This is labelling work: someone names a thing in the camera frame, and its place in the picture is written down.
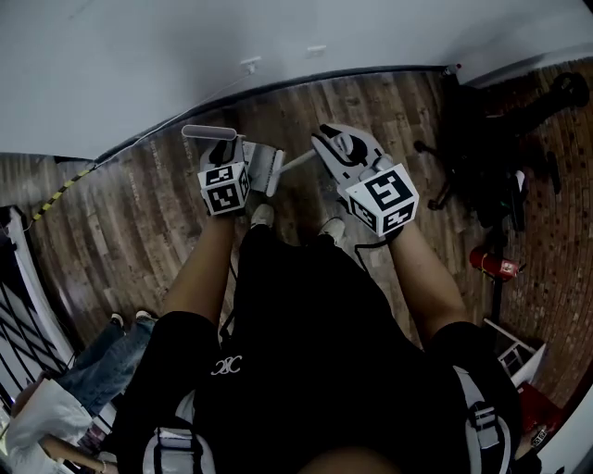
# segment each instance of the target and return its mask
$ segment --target chair wheel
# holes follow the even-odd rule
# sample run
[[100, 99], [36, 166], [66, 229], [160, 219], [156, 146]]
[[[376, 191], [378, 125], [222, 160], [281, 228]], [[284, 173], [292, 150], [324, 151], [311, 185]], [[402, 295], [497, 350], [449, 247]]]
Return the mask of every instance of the chair wheel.
[[426, 145], [421, 142], [420, 140], [414, 142], [414, 149], [418, 152], [418, 153], [422, 153], [423, 151], [426, 150]]

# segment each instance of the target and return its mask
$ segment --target white sneaker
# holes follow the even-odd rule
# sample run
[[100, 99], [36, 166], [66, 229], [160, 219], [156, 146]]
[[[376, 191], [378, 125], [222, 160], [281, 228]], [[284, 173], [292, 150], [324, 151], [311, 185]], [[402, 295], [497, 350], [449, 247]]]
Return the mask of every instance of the white sneaker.
[[123, 318], [121, 317], [121, 315], [119, 315], [118, 313], [113, 313], [111, 315], [111, 320], [116, 321], [120, 325], [120, 328], [123, 329]]
[[319, 231], [318, 235], [329, 235], [334, 239], [334, 244], [339, 245], [344, 237], [344, 231], [346, 230], [346, 224], [341, 218], [331, 218]]
[[143, 309], [141, 309], [140, 311], [138, 311], [136, 313], [136, 319], [152, 319], [153, 321], [157, 320], [148, 311], [144, 311]]
[[260, 204], [258, 206], [256, 212], [251, 216], [251, 229], [259, 224], [263, 224], [271, 229], [271, 226], [274, 224], [274, 208], [272, 206], [267, 204]]

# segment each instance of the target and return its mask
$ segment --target white wall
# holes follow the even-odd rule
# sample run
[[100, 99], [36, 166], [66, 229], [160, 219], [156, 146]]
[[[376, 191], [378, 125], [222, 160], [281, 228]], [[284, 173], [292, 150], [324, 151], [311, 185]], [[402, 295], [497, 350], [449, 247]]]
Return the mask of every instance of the white wall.
[[593, 448], [593, 388], [556, 435], [538, 454], [542, 473], [553, 474], [562, 466], [571, 474]]
[[581, 0], [0, 0], [0, 151], [96, 157], [252, 56], [227, 94], [380, 65], [461, 62], [469, 80], [579, 44], [593, 51]]

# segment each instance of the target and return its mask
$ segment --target red fire extinguisher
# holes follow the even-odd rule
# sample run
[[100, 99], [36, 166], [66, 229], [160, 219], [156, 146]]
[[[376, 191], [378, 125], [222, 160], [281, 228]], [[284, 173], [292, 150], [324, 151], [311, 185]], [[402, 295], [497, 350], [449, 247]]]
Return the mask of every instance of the red fire extinguisher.
[[519, 273], [519, 264], [490, 254], [484, 247], [475, 247], [470, 253], [472, 267], [478, 268], [492, 278], [508, 281]]

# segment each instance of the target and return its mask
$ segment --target box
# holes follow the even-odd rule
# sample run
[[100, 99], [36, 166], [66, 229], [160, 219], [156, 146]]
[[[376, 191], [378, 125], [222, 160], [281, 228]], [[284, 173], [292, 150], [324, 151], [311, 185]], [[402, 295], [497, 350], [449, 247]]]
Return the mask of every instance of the box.
[[403, 165], [346, 188], [349, 211], [379, 237], [416, 216], [419, 195]]
[[216, 216], [245, 206], [249, 179], [245, 161], [197, 173], [202, 197], [210, 215]]

